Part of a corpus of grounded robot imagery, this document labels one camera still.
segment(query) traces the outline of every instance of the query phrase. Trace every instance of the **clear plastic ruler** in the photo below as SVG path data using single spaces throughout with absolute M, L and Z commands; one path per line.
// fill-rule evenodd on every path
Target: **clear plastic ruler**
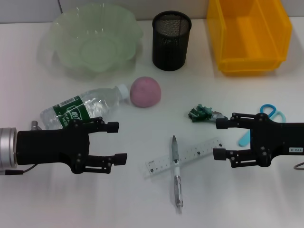
M 214 139 L 202 142 L 199 145 L 193 146 L 183 151 L 179 151 L 180 165 L 184 165 L 187 162 L 193 161 L 195 159 L 202 158 L 213 152 L 213 148 L 222 148 L 223 143 L 216 137 Z M 173 163 L 169 155 L 156 158 L 152 161 L 146 162 L 146 167 L 150 175 L 155 175 L 162 171 L 171 169 Z

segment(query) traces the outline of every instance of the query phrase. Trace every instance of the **water bottle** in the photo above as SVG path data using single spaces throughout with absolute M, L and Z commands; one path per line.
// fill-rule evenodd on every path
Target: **water bottle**
M 124 84 L 114 89 L 94 89 L 44 110 L 40 118 L 47 130 L 61 129 L 71 119 L 104 118 L 110 109 L 128 97 L 129 91 Z

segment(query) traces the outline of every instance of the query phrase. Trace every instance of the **silver cylinder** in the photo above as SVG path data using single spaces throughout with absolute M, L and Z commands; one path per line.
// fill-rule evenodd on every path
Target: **silver cylinder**
M 0 128 L 0 170 L 16 168 L 16 128 Z

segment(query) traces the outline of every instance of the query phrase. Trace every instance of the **white table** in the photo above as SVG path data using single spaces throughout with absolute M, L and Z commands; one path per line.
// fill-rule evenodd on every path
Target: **white table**
M 49 23 L 0 25 L 1 127 L 28 130 L 45 108 L 90 89 L 130 85 L 140 76 L 155 78 L 162 88 L 155 107 L 125 104 L 108 118 L 119 121 L 119 133 L 92 135 L 90 154 L 128 153 L 127 164 L 113 167 L 111 174 L 74 175 L 65 164 L 44 164 L 23 176 L 1 176 L 1 227 L 303 227 L 304 172 L 293 166 L 304 157 L 281 156 L 269 168 L 232 169 L 212 156 L 186 166 L 181 169 L 182 215 L 176 214 L 171 172 L 149 179 L 141 173 L 146 161 L 170 153 L 173 135 L 180 150 L 215 136 L 226 148 L 239 149 L 236 142 L 245 130 L 191 123 L 187 113 L 199 103 L 229 117 L 232 112 L 254 114 L 271 103 L 289 122 L 304 121 L 304 18 L 291 21 L 288 60 L 263 77 L 218 72 L 203 20 L 192 21 L 187 62 L 180 70 L 164 72 L 153 65 L 152 23 L 142 21 L 136 61 L 96 78 L 63 71 L 43 45 L 38 47 Z

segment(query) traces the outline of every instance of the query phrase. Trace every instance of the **yellow plastic bin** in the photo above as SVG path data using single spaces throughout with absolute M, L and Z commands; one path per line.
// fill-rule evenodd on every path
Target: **yellow plastic bin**
M 280 0 L 209 0 L 207 21 L 224 73 L 271 71 L 286 60 L 292 26 Z

